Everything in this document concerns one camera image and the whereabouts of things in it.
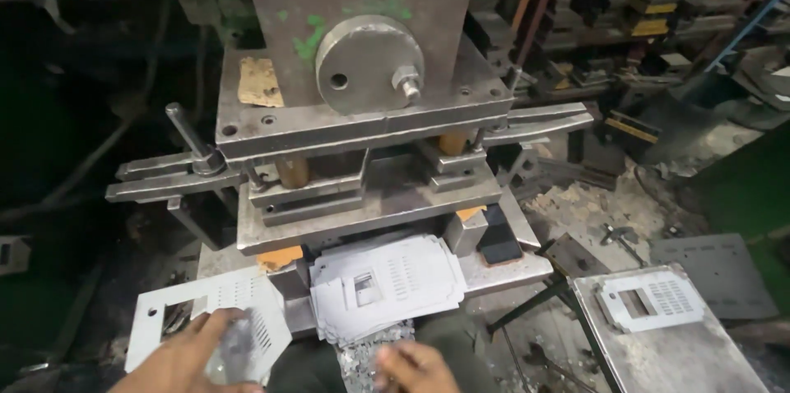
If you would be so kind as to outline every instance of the workbench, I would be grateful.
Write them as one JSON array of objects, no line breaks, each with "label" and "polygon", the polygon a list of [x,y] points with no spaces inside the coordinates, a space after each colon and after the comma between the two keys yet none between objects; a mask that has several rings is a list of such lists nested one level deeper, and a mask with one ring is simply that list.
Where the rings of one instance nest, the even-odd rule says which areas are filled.
[{"label": "workbench", "polygon": [[[546,279],[554,272],[546,258],[535,256],[531,252],[525,253],[518,261],[495,267],[487,267],[478,253],[461,257],[458,261],[466,278],[466,299],[531,285]],[[255,256],[244,256],[235,246],[212,251],[202,244],[197,263],[197,278],[216,276],[256,264]],[[193,308],[196,312],[201,311],[197,302],[195,300]],[[310,297],[286,300],[285,319],[294,338],[314,335],[316,323]]]}]

